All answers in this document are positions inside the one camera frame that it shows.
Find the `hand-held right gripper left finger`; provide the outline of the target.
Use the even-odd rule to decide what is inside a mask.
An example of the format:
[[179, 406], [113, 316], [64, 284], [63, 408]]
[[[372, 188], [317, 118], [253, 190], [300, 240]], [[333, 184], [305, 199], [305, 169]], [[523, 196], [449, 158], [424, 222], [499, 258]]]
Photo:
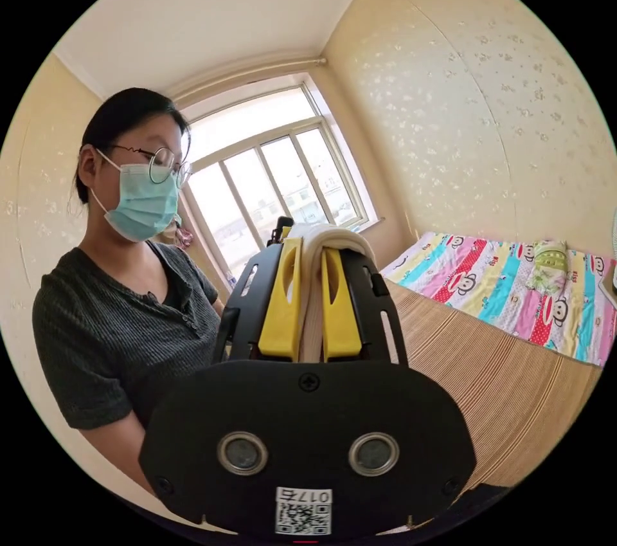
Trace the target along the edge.
[[258, 348], [265, 357], [298, 359], [302, 239], [286, 238], [281, 246]]

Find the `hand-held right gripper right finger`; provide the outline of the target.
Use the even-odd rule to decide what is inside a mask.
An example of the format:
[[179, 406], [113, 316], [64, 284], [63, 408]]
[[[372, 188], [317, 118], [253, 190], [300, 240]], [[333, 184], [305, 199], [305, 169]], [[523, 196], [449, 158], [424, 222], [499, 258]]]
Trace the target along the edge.
[[352, 299], [341, 252], [323, 250], [323, 358], [325, 361], [355, 359], [361, 352]]

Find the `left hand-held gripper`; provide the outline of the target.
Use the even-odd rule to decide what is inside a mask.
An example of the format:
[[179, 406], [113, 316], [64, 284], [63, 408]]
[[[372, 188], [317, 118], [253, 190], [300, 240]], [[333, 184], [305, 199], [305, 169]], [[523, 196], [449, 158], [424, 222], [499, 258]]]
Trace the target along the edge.
[[271, 235], [266, 242], [266, 246], [270, 247], [275, 244], [281, 244], [286, 239], [293, 226], [293, 218], [286, 216], [279, 217], [275, 228], [272, 230]]

